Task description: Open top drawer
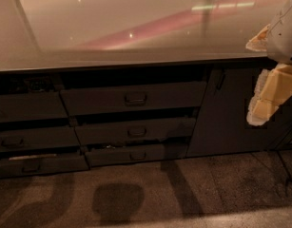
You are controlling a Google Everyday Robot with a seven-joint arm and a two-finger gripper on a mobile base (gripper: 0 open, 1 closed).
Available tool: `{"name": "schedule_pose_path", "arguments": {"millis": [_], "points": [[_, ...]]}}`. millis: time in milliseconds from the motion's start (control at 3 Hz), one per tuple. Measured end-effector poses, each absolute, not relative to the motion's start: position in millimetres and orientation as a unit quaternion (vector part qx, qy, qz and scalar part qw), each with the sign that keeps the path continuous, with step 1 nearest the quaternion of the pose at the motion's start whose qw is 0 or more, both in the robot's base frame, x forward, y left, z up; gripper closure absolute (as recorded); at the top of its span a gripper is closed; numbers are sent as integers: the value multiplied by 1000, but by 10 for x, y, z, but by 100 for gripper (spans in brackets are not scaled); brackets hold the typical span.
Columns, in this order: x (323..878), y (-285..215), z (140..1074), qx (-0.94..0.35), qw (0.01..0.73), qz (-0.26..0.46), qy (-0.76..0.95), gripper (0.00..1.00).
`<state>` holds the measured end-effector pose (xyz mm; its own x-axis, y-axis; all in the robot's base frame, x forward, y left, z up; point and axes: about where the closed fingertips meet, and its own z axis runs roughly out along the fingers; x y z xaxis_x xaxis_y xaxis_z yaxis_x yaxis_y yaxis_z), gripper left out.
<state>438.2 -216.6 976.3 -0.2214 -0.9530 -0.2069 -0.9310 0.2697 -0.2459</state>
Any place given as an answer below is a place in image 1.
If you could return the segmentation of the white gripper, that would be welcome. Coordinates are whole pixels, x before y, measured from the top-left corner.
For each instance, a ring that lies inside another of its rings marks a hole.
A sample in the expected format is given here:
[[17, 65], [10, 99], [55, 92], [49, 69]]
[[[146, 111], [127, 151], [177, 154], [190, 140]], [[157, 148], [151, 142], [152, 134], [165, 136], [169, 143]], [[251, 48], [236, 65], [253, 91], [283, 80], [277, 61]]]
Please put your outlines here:
[[267, 51], [270, 59], [282, 63], [271, 70], [264, 69], [254, 88], [246, 120], [250, 125], [261, 126], [292, 96], [292, 0], [287, 0], [271, 24], [262, 28], [245, 47], [256, 52]]

